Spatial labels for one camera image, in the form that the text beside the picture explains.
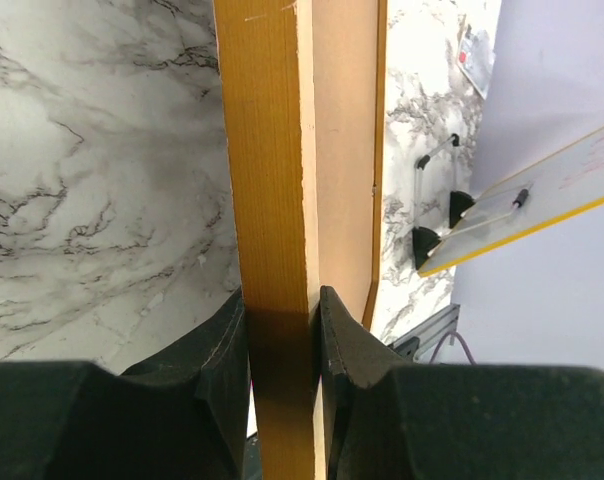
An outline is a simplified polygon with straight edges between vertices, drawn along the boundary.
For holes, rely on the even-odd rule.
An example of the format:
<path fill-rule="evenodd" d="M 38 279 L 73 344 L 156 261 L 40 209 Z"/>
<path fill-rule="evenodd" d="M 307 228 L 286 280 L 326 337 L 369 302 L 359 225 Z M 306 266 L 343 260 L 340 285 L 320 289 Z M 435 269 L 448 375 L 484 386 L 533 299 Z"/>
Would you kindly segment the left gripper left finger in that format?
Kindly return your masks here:
<path fill-rule="evenodd" d="M 121 374 L 0 362 L 0 479 L 238 479 L 249 389 L 239 293 Z"/>

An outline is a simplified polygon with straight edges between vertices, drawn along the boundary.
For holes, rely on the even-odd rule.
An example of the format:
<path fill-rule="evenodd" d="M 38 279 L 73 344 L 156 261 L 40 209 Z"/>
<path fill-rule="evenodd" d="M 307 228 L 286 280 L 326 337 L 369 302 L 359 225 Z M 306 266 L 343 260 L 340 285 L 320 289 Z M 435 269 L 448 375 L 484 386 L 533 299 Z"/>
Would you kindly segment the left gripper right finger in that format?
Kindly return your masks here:
<path fill-rule="evenodd" d="M 386 347 L 323 287 L 331 479 L 604 479 L 604 372 L 424 365 Z"/>

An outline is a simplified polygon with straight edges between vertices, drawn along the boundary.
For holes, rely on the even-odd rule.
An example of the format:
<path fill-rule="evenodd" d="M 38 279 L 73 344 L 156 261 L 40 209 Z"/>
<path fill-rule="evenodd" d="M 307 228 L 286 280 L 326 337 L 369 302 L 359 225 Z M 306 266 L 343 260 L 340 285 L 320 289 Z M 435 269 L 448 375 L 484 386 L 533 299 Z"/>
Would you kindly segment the wooden picture frame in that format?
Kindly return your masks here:
<path fill-rule="evenodd" d="M 263 475 L 323 479 L 313 4 L 218 1 L 214 17 Z M 381 253 L 387 5 L 379 4 L 372 323 Z"/>

